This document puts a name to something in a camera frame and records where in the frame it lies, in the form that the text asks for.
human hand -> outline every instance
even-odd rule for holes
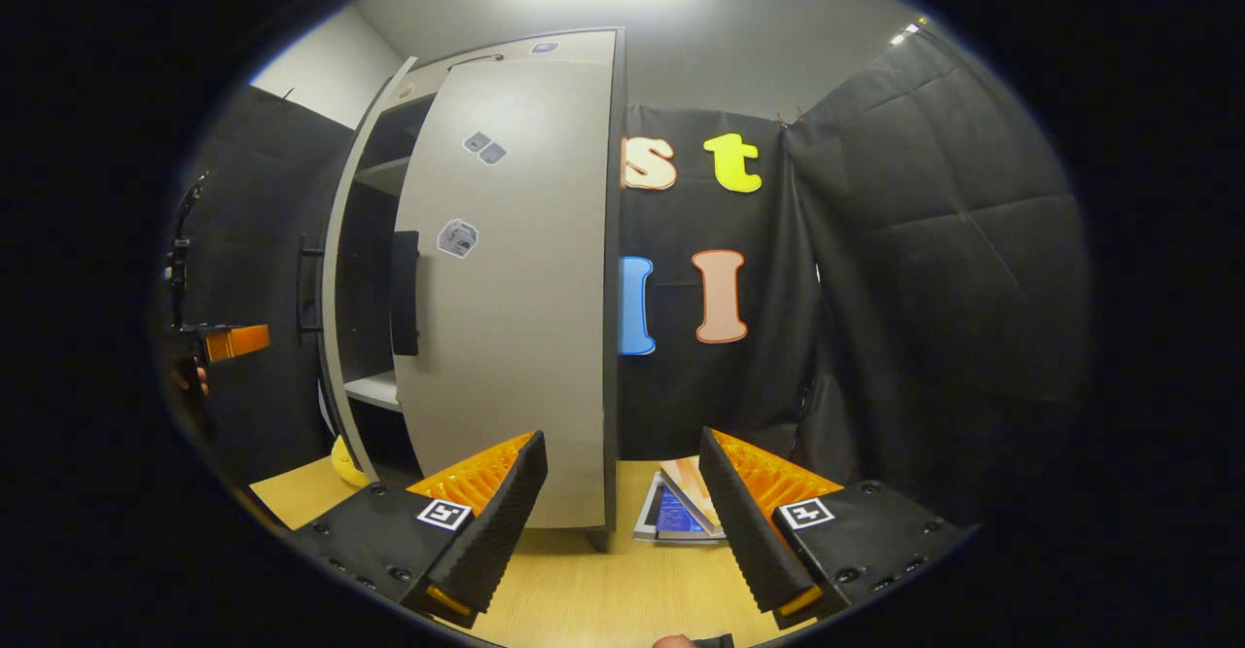
[[[664,638],[659,638],[657,643],[652,644],[652,648],[696,648],[696,644],[692,643],[690,638],[680,633],[679,636],[666,636]]]
[[[203,389],[203,394],[207,395],[208,394],[208,369],[205,369],[205,368],[203,368],[203,366],[199,365],[199,356],[194,356],[194,365],[195,365],[194,370],[195,370],[195,373],[199,376],[199,388],[202,388]],[[190,383],[187,383],[186,376],[182,375],[181,370],[173,369],[173,380],[177,383],[177,386],[181,388],[182,390],[190,390]]]

table surface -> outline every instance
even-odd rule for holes
[[[741,648],[779,631],[762,614],[721,546],[657,546],[631,530],[660,461],[619,461],[618,525],[608,552],[583,532],[524,530],[487,613],[467,633],[514,648],[647,648],[662,636],[735,637]],[[251,485],[291,528],[298,528],[357,488],[327,457]]]

black curtain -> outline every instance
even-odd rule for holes
[[[654,353],[620,356],[619,452],[622,459],[695,455],[708,425],[788,455],[813,353],[817,279],[778,122],[717,111],[631,106],[629,137],[671,143],[679,172],[664,191],[622,189],[622,254],[654,263],[646,287]],[[752,193],[726,189],[705,142],[738,133],[757,148]],[[737,274],[747,335],[726,344],[696,338],[703,287],[692,255],[743,254]]]
[[[263,480],[329,454],[320,414],[316,335],[299,339],[296,312],[315,324],[317,258],[324,245],[351,130],[247,86],[223,103],[194,160],[203,194],[187,217],[184,319],[266,324],[271,345],[208,366],[204,410],[215,424],[217,462],[240,484]],[[303,284],[295,287],[299,262]]]
[[[717,183],[703,142],[727,132],[759,191]],[[620,358],[624,459],[692,455],[708,425],[959,522],[1035,482],[1087,378],[1091,262],[1051,145],[981,62],[920,31],[789,127],[634,106],[627,136],[671,143],[679,177],[622,194],[657,343]],[[745,255],[740,341],[696,340],[703,249]]]
[[[1053,150],[928,31],[784,142],[827,315],[809,456],[975,521],[1035,482],[1087,378],[1091,260]]]

orange foam pad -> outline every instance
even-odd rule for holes
[[[208,349],[209,361],[223,361],[259,351],[271,344],[268,338],[268,325],[239,326],[225,331],[214,331],[203,340]]]
[[[769,451],[721,431],[712,431],[722,452],[735,467],[735,472],[743,480],[743,486],[748,488],[752,501],[761,508],[761,513],[766,516],[769,526],[773,527],[778,538],[783,540],[783,543],[787,540],[783,538],[773,520],[777,507],[843,490],[842,485],[774,456]]]
[[[503,441],[407,487],[407,492],[467,505],[478,517],[505,480],[534,431]]]

gray wall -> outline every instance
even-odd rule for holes
[[[360,0],[401,56],[423,61],[574,27],[627,27],[632,103],[783,120],[881,54],[916,19],[901,0]]]
[[[346,6],[268,62],[250,85],[355,130],[403,60]]]

